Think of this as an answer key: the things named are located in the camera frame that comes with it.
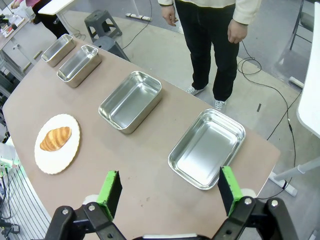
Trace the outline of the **person's left hand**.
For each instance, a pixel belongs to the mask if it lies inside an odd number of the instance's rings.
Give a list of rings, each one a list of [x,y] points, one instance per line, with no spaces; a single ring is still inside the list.
[[[232,19],[228,25],[228,41],[232,44],[238,44],[246,38],[248,26]]]

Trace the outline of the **green-padded black right gripper left finger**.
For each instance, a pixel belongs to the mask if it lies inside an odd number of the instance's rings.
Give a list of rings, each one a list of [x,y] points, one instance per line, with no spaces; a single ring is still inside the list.
[[[97,200],[78,209],[58,207],[45,235],[46,240],[83,240],[87,234],[96,234],[100,240],[124,240],[122,232],[113,223],[122,192],[118,171],[107,173]]]

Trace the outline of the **green-padded black right gripper right finger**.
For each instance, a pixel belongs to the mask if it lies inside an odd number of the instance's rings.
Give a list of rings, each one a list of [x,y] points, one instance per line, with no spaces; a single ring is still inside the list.
[[[246,228],[255,229],[262,240],[298,239],[282,199],[271,197],[263,202],[244,195],[229,166],[220,168],[217,186],[227,219],[212,237],[214,240],[238,240]]]

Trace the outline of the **person's right hand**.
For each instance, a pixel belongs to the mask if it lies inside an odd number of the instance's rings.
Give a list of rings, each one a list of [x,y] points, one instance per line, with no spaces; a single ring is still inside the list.
[[[176,9],[174,5],[162,5],[161,14],[168,25],[175,27],[178,19],[176,17]]]

